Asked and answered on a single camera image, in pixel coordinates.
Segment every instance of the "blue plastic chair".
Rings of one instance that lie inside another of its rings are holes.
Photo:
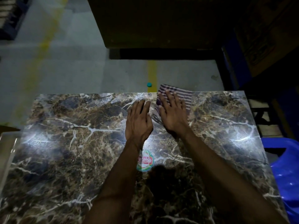
[[[299,224],[299,142],[289,138],[262,138],[264,148],[286,148],[271,169],[291,223]]]

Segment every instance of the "concrete floor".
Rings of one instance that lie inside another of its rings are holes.
[[[23,128],[39,93],[147,92],[147,60],[110,60],[87,0],[33,0],[15,41],[0,42],[0,124]],[[156,61],[161,83],[223,90],[214,60]]]

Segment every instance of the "marble countertop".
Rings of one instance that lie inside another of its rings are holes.
[[[126,109],[156,93],[39,95],[3,188],[0,221],[80,223],[125,145]],[[194,92],[189,122],[197,136],[286,217],[243,91]],[[144,144],[154,159],[137,172],[135,223],[222,223],[189,154],[154,122]]]

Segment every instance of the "purple striped rag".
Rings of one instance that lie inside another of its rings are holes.
[[[178,95],[178,97],[180,99],[185,100],[187,114],[189,115],[190,107],[191,107],[191,97],[192,97],[193,92],[189,91],[189,90],[183,90],[178,87],[161,84],[158,92],[160,92],[163,95],[163,97],[165,97],[165,99],[167,100],[168,103],[169,103],[169,99],[166,96],[166,93],[165,93],[166,90],[169,90],[171,94],[173,94],[173,92],[176,92],[176,94]],[[157,123],[163,125],[161,116],[160,116],[159,105],[162,105],[162,102],[160,101],[160,99],[158,97],[155,109],[152,112],[152,119],[155,120]]]

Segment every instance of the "round sticker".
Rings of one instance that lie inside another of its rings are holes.
[[[154,156],[148,150],[143,150],[138,157],[137,170],[148,171],[154,165]]]

